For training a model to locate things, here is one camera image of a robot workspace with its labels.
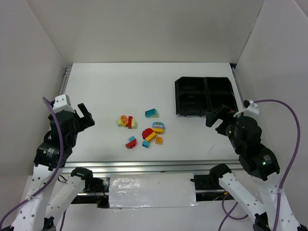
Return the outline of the yellow lego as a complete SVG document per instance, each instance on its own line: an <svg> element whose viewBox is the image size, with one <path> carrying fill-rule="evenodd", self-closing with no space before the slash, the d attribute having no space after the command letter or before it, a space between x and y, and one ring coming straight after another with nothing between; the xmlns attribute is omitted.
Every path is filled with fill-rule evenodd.
<svg viewBox="0 0 308 231"><path fill-rule="evenodd" d="M157 134L163 134L164 133L163 128L152 128L152 130Z"/></svg>

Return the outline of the red rounded lego brick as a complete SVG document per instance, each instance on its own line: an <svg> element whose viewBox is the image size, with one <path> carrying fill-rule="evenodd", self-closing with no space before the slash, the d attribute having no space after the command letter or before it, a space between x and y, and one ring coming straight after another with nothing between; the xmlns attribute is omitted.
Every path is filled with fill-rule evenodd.
<svg viewBox="0 0 308 231"><path fill-rule="evenodd" d="M145 140L147 137L149 137L153 133L153 130L151 128L147 128L142 132L142 138Z"/></svg>

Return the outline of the orange square lego brick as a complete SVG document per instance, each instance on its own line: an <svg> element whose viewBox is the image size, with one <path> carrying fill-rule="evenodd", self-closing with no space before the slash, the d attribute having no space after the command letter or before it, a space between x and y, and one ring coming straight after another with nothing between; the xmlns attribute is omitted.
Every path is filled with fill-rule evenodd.
<svg viewBox="0 0 308 231"><path fill-rule="evenodd" d="M163 143L163 138L162 137L156 137L155 143L156 144L162 144Z"/></svg>

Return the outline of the teal and green lego brick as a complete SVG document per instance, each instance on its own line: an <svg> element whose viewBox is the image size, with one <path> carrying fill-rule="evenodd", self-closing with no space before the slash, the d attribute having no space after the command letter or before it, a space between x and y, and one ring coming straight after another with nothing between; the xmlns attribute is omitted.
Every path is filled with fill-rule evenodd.
<svg viewBox="0 0 308 231"><path fill-rule="evenodd" d="M147 110L145 111L145 117L146 118L158 117L158 111L155 108Z"/></svg>

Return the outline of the yellow long lego brick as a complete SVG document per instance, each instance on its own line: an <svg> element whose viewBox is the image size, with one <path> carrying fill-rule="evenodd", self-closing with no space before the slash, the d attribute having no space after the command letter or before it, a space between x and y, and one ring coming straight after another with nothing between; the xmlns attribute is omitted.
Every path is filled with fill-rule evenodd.
<svg viewBox="0 0 308 231"><path fill-rule="evenodd" d="M150 142L150 141L153 140L156 136L157 136L157 134L156 134L155 132L152 132L149 136L147 136L147 137L145 138L145 140L146 140L147 142Z"/></svg>

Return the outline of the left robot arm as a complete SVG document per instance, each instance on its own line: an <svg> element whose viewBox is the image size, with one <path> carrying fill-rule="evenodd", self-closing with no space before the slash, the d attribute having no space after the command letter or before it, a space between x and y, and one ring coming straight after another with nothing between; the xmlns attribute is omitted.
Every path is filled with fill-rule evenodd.
<svg viewBox="0 0 308 231"><path fill-rule="evenodd" d="M50 110L48 119L51 129L37 148L28 194L20 204L4 215L7 218L13 211L19 210L11 225L1 226L2 231L56 231L58 225L64 225L66 211L72 201L80 191L88 189L93 179L91 170L76 167L62 189L54 198L51 197L76 145L78 133L94 126L95 122L82 103L78 104L82 117L69 103L60 105L54 101L47 103L47 108Z"/></svg>

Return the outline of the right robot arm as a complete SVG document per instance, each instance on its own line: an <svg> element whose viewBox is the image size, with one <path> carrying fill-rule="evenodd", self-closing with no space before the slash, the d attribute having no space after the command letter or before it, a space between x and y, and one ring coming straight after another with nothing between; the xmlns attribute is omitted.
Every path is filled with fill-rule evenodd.
<svg viewBox="0 0 308 231"><path fill-rule="evenodd" d="M275 154L261 143L262 129L257 121L243 112L222 105L206 113L206 126L221 119L215 129L228 137L244 171L256 184L261 201L257 200L225 165L210 170L220 187L225 189L247 213L255 231L306 231L295 218L281 183L283 178Z"/></svg>

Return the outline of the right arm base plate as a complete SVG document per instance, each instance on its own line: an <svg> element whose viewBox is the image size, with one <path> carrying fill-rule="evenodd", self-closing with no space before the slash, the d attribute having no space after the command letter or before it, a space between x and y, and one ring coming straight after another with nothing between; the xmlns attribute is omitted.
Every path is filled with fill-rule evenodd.
<svg viewBox="0 0 308 231"><path fill-rule="evenodd" d="M190 181L194 183L197 202L222 201L227 194L210 175L194 175Z"/></svg>

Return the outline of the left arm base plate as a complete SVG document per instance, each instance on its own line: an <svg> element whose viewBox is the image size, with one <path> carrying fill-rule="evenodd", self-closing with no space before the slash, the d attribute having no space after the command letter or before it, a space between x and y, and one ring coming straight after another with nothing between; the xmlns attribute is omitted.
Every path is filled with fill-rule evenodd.
<svg viewBox="0 0 308 231"><path fill-rule="evenodd" d="M88 187L78 193L71 204L95 205L97 208L109 208L110 178L93 178Z"/></svg>

